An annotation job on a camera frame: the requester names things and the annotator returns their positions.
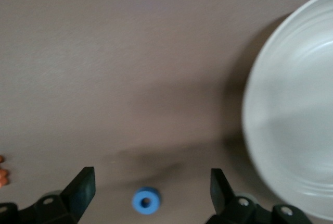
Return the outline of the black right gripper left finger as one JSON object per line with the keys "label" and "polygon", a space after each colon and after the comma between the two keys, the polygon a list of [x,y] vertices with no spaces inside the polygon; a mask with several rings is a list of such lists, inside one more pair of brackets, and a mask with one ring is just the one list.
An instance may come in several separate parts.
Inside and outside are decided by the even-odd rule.
{"label": "black right gripper left finger", "polygon": [[21,223],[78,223],[96,193],[95,169],[84,167],[63,189],[19,211]]}

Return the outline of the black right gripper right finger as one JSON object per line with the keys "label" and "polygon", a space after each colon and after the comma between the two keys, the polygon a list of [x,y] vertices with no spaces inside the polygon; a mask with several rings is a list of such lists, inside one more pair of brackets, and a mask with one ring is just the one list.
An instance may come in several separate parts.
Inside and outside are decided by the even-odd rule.
{"label": "black right gripper right finger", "polygon": [[271,212],[249,194],[236,194],[222,169],[212,168],[210,196],[215,214],[207,223],[271,223]]}

